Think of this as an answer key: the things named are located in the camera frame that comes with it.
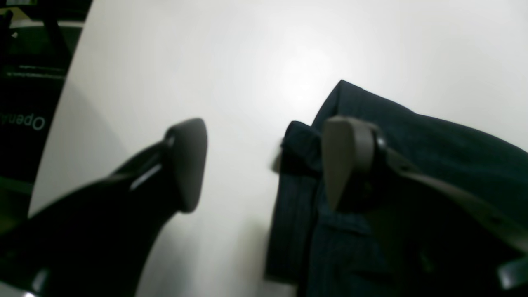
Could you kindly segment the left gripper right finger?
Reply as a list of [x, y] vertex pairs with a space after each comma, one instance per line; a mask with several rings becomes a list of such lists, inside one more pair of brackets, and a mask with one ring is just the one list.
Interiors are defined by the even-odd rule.
[[401, 297], [526, 297], [526, 228], [422, 173], [368, 122], [331, 117], [321, 146], [330, 208], [366, 218]]

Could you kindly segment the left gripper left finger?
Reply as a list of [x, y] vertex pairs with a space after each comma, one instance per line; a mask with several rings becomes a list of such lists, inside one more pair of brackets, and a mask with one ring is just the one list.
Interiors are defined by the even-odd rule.
[[1, 236], [1, 282], [36, 297], [133, 297], [153, 244], [196, 210], [207, 152], [204, 120], [45, 207]]

